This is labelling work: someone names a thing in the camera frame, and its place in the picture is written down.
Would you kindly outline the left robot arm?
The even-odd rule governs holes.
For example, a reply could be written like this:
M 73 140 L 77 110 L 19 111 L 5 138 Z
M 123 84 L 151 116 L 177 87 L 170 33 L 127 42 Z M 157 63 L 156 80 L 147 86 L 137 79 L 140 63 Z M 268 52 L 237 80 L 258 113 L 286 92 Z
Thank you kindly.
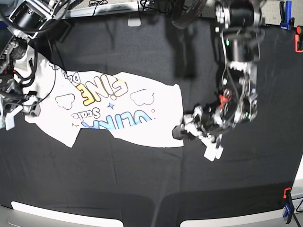
M 219 143 L 221 136 L 239 123 L 257 116 L 257 61 L 262 11 L 258 0 L 217 0 L 214 4 L 215 32 L 223 50 L 224 69 L 216 104 L 196 106 L 183 115 L 173 131 L 177 140 L 207 138 Z

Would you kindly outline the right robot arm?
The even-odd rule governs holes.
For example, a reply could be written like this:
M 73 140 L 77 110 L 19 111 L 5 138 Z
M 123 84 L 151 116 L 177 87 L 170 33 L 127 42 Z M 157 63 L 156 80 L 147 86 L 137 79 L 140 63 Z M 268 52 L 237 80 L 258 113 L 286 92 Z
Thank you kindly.
M 19 112 L 38 116 L 42 99 L 37 92 L 24 90 L 35 81 L 38 69 L 38 52 L 26 60 L 29 75 L 22 76 L 15 68 L 28 52 L 29 43 L 50 32 L 65 16 L 69 0 L 24 0 L 7 17 L 0 17 L 7 25 L 0 36 L 0 119 L 11 120 Z

